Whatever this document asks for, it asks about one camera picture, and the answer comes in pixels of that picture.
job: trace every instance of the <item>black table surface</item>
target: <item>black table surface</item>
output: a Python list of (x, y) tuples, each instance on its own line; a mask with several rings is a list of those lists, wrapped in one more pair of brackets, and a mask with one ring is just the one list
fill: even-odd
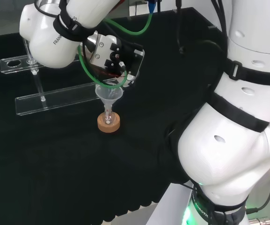
[[(169, 182), (154, 153), (165, 127), (202, 104), (218, 73), (217, 30), (193, 9), (182, 14), (176, 42), (176, 14), (154, 15), (139, 37), (146, 57), (135, 88), (114, 106), (121, 127), (113, 135), (97, 128), (103, 104), (95, 100), (26, 116), (15, 114), (15, 98), (36, 93), (29, 71), (0, 72), (0, 225), (99, 225), (115, 215), (158, 202)], [(146, 16), (117, 21), (139, 30)], [(98, 30), (107, 34), (101, 25)], [(19, 34), (0, 36), (0, 59), (25, 55)], [(40, 69), (44, 91), (90, 82), (78, 63), (62, 70)]]

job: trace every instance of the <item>green cable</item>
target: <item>green cable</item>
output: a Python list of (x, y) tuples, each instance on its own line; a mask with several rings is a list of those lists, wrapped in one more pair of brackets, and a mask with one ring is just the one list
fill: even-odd
[(96, 79), (90, 74), (90, 72), (88, 71), (88, 69), (87, 69), (87, 67), (86, 67), (86, 65), (85, 65), (85, 63), (84, 63), (84, 61), (83, 61), (80, 46), (78, 47), (78, 53), (79, 53), (80, 63), (81, 63), (81, 65), (82, 65), (84, 71), (85, 71), (86, 74), (91, 78), (91, 80), (93, 80), (95, 83), (97, 83), (97, 84), (99, 84), (99, 85), (101, 85), (101, 86), (103, 86), (103, 87), (105, 87), (105, 88), (112, 88), (112, 89), (114, 89), (114, 88), (120, 88), (121, 86), (123, 86), (123, 85), (125, 84), (125, 82), (126, 82), (126, 80), (127, 80), (127, 72), (126, 72), (126, 71), (124, 71), (124, 80), (122, 81), (122, 83), (119, 83), (119, 84), (117, 84), (117, 85), (106, 85), (106, 84), (100, 82), (99, 80), (96, 80)]
[(111, 25), (113, 25), (113, 26), (115, 26), (115, 27), (117, 27), (117, 28), (119, 28), (119, 29), (122, 30), (124, 33), (130, 34), (130, 35), (135, 35), (135, 36), (136, 36), (136, 35), (143, 34), (143, 33), (147, 30), (147, 28), (149, 27), (150, 22), (151, 22), (151, 20), (152, 20), (152, 16), (153, 16), (153, 14), (150, 13), (149, 16), (148, 16), (148, 20), (147, 20), (147, 23), (146, 23), (145, 27), (144, 27), (142, 30), (137, 31), (137, 32), (135, 32), (135, 31), (130, 31), (130, 30), (124, 28), (123, 26), (121, 26), (120, 24), (116, 23), (116, 22), (113, 21), (113, 20), (110, 20), (110, 19), (105, 18), (104, 21), (107, 22), (107, 23), (109, 23), (109, 24), (111, 24)]

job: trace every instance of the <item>wooden base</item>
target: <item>wooden base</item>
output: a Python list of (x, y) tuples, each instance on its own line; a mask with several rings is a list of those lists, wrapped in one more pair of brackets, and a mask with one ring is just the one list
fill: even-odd
[(102, 119), (102, 114), (99, 115), (99, 117), (97, 118), (97, 125), (98, 128), (105, 133), (113, 133), (115, 131), (117, 131), (120, 127), (120, 117), (116, 112), (113, 112), (115, 114), (115, 122), (112, 124), (106, 124), (103, 119)]

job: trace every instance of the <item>acrylic stand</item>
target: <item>acrylic stand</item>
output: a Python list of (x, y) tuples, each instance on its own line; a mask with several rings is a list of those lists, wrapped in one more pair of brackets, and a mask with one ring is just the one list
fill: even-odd
[(98, 99), (94, 82), (44, 92), (38, 75), (39, 68), (43, 66), (33, 59), (29, 51), (29, 44), (25, 39), (24, 44), (27, 55), (0, 60), (0, 71), (2, 73), (10, 74), (30, 70), (34, 77), (38, 93), (15, 99), (17, 115), (22, 116)]

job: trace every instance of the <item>cable connector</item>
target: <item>cable connector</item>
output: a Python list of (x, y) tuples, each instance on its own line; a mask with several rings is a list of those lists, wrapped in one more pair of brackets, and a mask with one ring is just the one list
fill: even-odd
[(125, 71), (125, 64), (124, 64), (124, 62), (120, 61), (119, 62), (119, 66), (122, 69), (122, 71)]
[(258, 212), (258, 208), (251, 208), (251, 209), (246, 209), (246, 214), (252, 214)]
[(154, 0), (154, 1), (148, 1), (148, 9), (149, 9), (149, 13), (153, 13), (153, 12), (154, 12), (156, 2), (157, 2), (157, 0)]

